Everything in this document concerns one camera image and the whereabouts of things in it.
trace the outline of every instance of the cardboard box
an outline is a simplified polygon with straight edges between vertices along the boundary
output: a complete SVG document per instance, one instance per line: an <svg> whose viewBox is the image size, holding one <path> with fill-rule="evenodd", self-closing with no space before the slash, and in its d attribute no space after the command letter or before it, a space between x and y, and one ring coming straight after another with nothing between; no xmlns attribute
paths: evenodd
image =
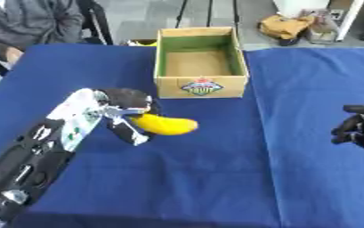
<svg viewBox="0 0 364 228"><path fill-rule="evenodd" d="M248 79L234 28L158 32L154 81L160 98L241 97Z"/></svg>

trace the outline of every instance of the yellow banana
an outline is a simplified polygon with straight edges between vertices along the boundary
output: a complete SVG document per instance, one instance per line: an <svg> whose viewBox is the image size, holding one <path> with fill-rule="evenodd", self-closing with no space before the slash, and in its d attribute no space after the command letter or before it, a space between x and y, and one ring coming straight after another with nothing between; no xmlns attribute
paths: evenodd
<svg viewBox="0 0 364 228"><path fill-rule="evenodd" d="M165 118L152 114L143 114L130 118L141 129L162 135L186 134L198 128L197 121L186 118Z"/></svg>

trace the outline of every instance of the printed logo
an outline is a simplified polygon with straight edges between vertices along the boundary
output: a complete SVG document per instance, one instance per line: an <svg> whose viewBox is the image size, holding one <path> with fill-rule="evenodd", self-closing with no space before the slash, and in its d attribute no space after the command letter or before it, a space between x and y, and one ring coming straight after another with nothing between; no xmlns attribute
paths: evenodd
<svg viewBox="0 0 364 228"><path fill-rule="evenodd" d="M188 85L182 87L182 90L198 96L204 96L221 89L223 89L223 86L218 85L215 82L212 82L211 80L205 78L200 78L197 81L189 83Z"/></svg>

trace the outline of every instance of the person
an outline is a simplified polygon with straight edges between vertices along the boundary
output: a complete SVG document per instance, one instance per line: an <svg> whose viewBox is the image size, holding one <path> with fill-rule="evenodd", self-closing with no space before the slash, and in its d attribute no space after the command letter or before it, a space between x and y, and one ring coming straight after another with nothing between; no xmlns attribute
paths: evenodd
<svg viewBox="0 0 364 228"><path fill-rule="evenodd" d="M82 41L76 0L0 0L0 61L14 64L31 45Z"/></svg>

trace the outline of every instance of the tripod leg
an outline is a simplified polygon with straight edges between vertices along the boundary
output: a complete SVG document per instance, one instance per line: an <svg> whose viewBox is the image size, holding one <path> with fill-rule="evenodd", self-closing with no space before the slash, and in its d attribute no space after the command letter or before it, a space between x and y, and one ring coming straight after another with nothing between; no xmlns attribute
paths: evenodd
<svg viewBox="0 0 364 228"><path fill-rule="evenodd" d="M236 28L237 37L239 36L239 7L237 0L233 0L234 27Z"/></svg>
<svg viewBox="0 0 364 228"><path fill-rule="evenodd" d="M206 19L206 26L211 27L211 20L212 20L212 8L214 6L214 0L209 0L208 6L208 17Z"/></svg>
<svg viewBox="0 0 364 228"><path fill-rule="evenodd" d="M189 2L189 0L183 0L182 8L180 8L179 15L177 15L176 17L176 26L175 26L176 29L179 28L180 26L180 22L182 21L187 2Z"/></svg>

